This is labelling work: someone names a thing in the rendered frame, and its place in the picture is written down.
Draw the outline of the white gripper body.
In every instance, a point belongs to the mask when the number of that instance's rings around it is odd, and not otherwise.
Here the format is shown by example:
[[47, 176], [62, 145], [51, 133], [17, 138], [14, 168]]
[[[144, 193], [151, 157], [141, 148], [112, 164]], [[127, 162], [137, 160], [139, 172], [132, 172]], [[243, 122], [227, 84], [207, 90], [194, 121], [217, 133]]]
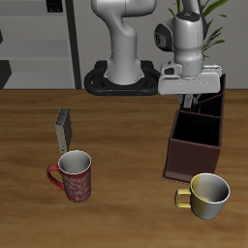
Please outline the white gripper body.
[[195, 77], [183, 77], [181, 73], [182, 67], [178, 64], [164, 67], [158, 82], [158, 93], [202, 94], [220, 91], [222, 68], [218, 65], [204, 65], [201, 73]]

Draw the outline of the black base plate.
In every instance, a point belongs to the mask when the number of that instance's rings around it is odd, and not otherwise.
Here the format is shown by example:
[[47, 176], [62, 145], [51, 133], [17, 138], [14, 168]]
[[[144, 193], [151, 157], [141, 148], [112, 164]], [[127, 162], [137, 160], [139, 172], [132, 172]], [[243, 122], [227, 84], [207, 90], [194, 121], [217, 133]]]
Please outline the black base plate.
[[158, 93], [160, 73], [154, 69], [153, 63], [141, 61], [144, 77], [130, 85], [118, 85], [104, 77], [107, 61], [98, 61], [94, 69], [84, 78], [84, 87], [88, 93], [96, 96], [153, 96]]

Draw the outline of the dark brown desk caddy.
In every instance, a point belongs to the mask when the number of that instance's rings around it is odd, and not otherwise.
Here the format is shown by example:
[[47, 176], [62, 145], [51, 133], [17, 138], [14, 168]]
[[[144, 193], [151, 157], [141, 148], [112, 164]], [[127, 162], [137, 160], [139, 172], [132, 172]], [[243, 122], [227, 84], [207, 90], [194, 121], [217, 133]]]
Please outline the dark brown desk caddy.
[[219, 93], [202, 94], [190, 110], [180, 107], [171, 127], [162, 178], [189, 184], [198, 173], [214, 173], [222, 147], [226, 75]]

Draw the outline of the yellow mug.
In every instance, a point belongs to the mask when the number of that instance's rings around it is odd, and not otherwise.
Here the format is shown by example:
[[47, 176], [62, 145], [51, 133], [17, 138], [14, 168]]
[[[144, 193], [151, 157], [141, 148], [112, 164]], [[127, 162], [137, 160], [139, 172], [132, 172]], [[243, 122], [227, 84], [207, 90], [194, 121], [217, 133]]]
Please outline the yellow mug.
[[229, 184], [213, 173], [195, 175], [189, 189], [177, 189], [174, 204], [179, 208], [190, 208], [203, 220], [215, 218], [230, 197]]

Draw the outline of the red patterned mug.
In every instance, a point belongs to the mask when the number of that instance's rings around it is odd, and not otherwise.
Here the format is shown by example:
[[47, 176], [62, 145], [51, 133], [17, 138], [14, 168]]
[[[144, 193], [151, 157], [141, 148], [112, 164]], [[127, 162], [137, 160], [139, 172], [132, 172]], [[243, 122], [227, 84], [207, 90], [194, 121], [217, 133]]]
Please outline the red patterned mug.
[[71, 202], [85, 202], [91, 195], [91, 157], [84, 151], [63, 154], [57, 165], [48, 166], [46, 176]]

